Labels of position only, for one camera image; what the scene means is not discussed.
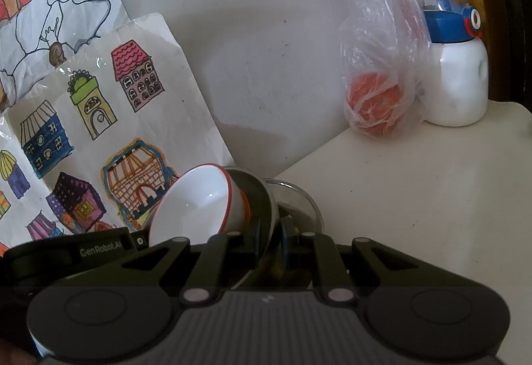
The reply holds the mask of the person's left hand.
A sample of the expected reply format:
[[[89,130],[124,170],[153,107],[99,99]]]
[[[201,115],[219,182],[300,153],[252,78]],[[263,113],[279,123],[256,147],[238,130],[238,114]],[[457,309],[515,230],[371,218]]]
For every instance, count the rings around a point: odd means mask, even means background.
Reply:
[[[37,360],[31,354],[5,343],[0,345],[0,365],[36,365]]]

